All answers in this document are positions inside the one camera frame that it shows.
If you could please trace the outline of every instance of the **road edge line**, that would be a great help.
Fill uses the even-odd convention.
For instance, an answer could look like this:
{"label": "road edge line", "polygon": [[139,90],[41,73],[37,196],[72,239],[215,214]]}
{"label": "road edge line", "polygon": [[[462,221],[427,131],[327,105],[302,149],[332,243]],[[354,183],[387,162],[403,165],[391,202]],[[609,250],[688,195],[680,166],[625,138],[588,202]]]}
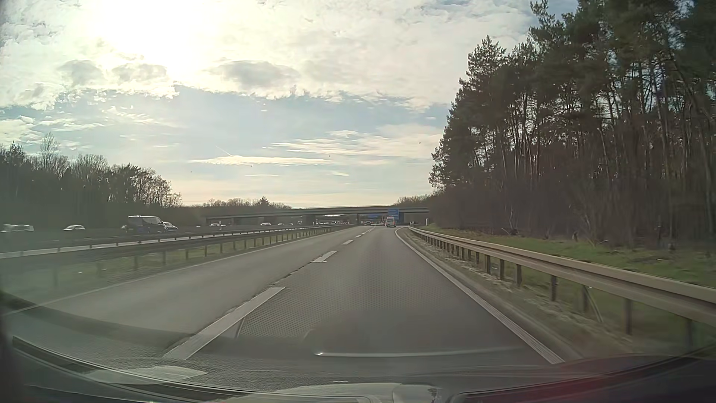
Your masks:
{"label": "road edge line", "polygon": [[461,291],[463,291],[468,297],[470,297],[472,300],[474,300],[479,306],[481,306],[483,309],[485,309],[489,314],[491,314],[495,319],[500,321],[506,328],[510,329],[512,333],[514,333],[517,337],[519,337],[522,341],[524,341],[528,346],[530,346],[537,354],[542,356],[545,360],[547,360],[550,364],[560,364],[565,362],[564,359],[562,359],[557,353],[552,351],[549,347],[545,346],[541,341],[537,340],[534,336],[532,336],[530,333],[528,333],[526,330],[521,328],[517,323],[512,321],[512,319],[508,318],[504,313],[500,312],[497,308],[492,306],[488,301],[484,300],[482,297],[480,297],[477,293],[472,291],[470,288],[468,288],[465,284],[460,282],[457,278],[452,276],[450,273],[448,273],[445,269],[437,265],[435,262],[433,262],[431,259],[429,259],[427,256],[421,253],[421,251],[415,249],[411,244],[407,243],[400,235],[398,235],[398,230],[400,228],[395,229],[395,236],[405,244],[405,246],[409,247],[415,254],[420,256],[425,262],[427,262],[432,268],[436,269],[440,274],[445,276],[452,284],[454,284],[456,287],[458,287]]}

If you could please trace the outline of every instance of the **solid white line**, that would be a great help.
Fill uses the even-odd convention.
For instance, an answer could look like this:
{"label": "solid white line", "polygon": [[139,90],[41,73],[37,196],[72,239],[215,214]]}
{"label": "solid white line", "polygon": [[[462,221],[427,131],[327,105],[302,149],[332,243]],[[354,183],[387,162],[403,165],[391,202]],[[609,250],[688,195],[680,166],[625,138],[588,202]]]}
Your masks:
{"label": "solid white line", "polygon": [[28,307],[25,307],[25,308],[20,308],[20,309],[18,309],[18,310],[13,310],[13,311],[7,312],[7,313],[2,313],[2,316],[12,315],[13,313],[24,312],[24,311],[26,311],[26,310],[34,309],[34,308],[37,308],[37,307],[39,307],[39,306],[48,306],[48,305],[51,305],[51,304],[53,304],[53,303],[58,303],[58,302],[60,302],[60,301],[69,300],[70,298],[81,297],[81,296],[83,296],[83,295],[92,294],[92,293],[98,293],[98,292],[100,292],[100,291],[109,290],[110,288],[120,287],[121,285],[132,284],[132,283],[136,283],[137,281],[144,281],[144,280],[148,280],[148,279],[150,279],[150,278],[159,277],[159,276],[161,276],[161,275],[172,274],[172,273],[175,273],[175,272],[180,272],[180,271],[182,271],[182,270],[192,269],[192,268],[198,267],[198,266],[209,265],[209,264],[211,264],[211,263],[220,262],[220,261],[222,261],[222,260],[234,259],[234,258],[237,258],[237,257],[241,257],[241,256],[244,256],[244,255],[248,255],[249,253],[263,252],[264,250],[273,249],[273,248],[275,248],[275,247],[280,247],[280,246],[284,246],[284,245],[290,245],[290,244],[293,244],[293,243],[302,242],[302,241],[307,241],[307,240],[315,240],[316,238],[325,237],[325,236],[330,235],[330,234],[335,234],[335,232],[327,232],[327,233],[325,233],[325,234],[313,235],[313,236],[305,237],[305,238],[299,238],[299,239],[297,239],[297,240],[292,240],[292,241],[290,241],[290,242],[288,242],[288,243],[286,243],[286,242],[280,242],[280,243],[277,243],[277,244],[272,245],[272,246],[257,247],[257,249],[249,250],[248,252],[242,252],[242,253],[239,253],[238,255],[232,255],[232,256],[227,256],[227,257],[220,257],[219,259],[209,260],[209,261],[207,261],[207,262],[201,262],[201,263],[197,263],[197,264],[191,265],[191,266],[179,267],[179,268],[174,269],[174,270],[169,270],[169,271],[166,271],[166,272],[160,272],[160,273],[148,275],[148,276],[142,277],[142,278],[135,278],[135,279],[132,279],[132,280],[125,281],[125,282],[123,282],[123,283],[112,284],[112,285],[108,285],[108,286],[106,286],[106,287],[101,287],[101,288],[97,288],[97,289],[89,290],[89,291],[83,291],[83,292],[81,292],[81,293],[77,293],[77,294],[74,294],[74,295],[68,295],[67,297],[56,298],[56,299],[54,299],[54,300],[49,300],[49,301],[45,301],[45,302],[43,302],[43,303],[38,303],[37,305],[28,306]]}
{"label": "solid white line", "polygon": [[219,337],[219,335],[227,331],[231,326],[236,325],[241,319],[251,313],[251,311],[261,306],[262,303],[265,303],[283,289],[284,287],[271,287],[268,290],[263,291],[256,297],[253,297],[252,299],[241,304],[241,306],[237,309],[227,313],[221,319],[210,324],[209,326],[206,326],[202,331],[194,336],[191,336],[184,343],[181,343],[171,349],[168,353],[164,354],[163,358],[179,360],[188,359],[192,355],[196,354],[197,351],[209,344],[213,339]]}
{"label": "solid white line", "polygon": [[506,328],[510,329],[515,335],[517,335],[517,337],[521,338],[522,341],[527,343],[528,346],[532,347],[532,349],[534,351],[537,351],[537,354],[541,355],[542,358],[547,360],[547,362],[549,362],[550,364],[559,364],[561,362],[564,362],[564,360],[560,356],[558,356],[554,351],[550,350],[547,346],[545,346],[539,340],[534,338],[534,336],[527,333],[527,331],[525,331],[525,329],[521,328],[517,323],[514,323],[510,318],[508,318],[502,312],[497,310],[488,301],[483,300],[479,295],[475,294],[470,288],[467,288],[464,284],[462,284],[460,281],[458,281],[458,279],[454,278],[448,272],[444,271],[440,266],[436,265],[432,260],[428,259],[424,254],[418,252],[414,247],[412,247],[409,243],[407,243],[404,239],[402,239],[400,237],[400,235],[398,235],[399,229],[400,228],[397,228],[395,230],[395,236],[398,237],[398,239],[402,243],[404,243],[405,246],[409,247],[413,252],[417,253],[417,255],[420,256],[425,262],[427,262],[434,269],[436,269],[438,272],[440,272],[440,274],[444,275],[445,278],[447,278],[452,284],[455,284],[455,286],[458,287],[465,294],[467,294],[468,297],[472,298],[476,303],[478,303],[487,312],[489,312],[492,316],[494,316],[495,319],[497,319],[503,325],[505,325]]}
{"label": "solid white line", "polygon": [[322,263],[325,262],[326,259],[329,258],[329,256],[333,255],[335,252],[338,252],[337,250],[332,250],[331,252],[326,252],[323,254],[323,256],[316,258],[315,260],[312,260],[311,263]]}

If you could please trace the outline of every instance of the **sky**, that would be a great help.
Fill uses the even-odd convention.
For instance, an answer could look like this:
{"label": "sky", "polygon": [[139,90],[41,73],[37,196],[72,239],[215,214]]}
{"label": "sky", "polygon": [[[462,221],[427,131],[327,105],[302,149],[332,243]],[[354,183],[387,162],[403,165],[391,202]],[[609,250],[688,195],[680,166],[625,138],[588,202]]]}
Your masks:
{"label": "sky", "polygon": [[0,145],[52,132],[185,204],[293,207],[430,193],[467,54],[536,23],[526,0],[6,0],[0,21]]}

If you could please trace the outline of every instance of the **grass verge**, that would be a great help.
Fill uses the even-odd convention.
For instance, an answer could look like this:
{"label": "grass verge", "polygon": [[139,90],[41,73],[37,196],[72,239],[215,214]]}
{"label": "grass verge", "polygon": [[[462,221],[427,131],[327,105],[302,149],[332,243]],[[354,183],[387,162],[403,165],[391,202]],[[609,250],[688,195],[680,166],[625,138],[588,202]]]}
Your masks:
{"label": "grass verge", "polygon": [[488,235],[460,229],[443,229],[434,224],[422,229],[716,288],[716,257],[708,251],[688,248],[675,251],[641,247],[629,249],[610,247],[608,242],[593,245],[584,241]]}

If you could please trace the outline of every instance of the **asphalt road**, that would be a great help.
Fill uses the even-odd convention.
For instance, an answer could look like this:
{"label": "asphalt road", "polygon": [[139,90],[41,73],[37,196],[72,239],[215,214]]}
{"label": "asphalt road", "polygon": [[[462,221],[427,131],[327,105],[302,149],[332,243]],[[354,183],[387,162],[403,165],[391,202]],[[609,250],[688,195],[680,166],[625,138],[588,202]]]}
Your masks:
{"label": "asphalt road", "polygon": [[254,390],[546,364],[385,227],[278,244],[7,319],[11,333],[63,354],[127,370],[170,365],[172,374],[153,374]]}

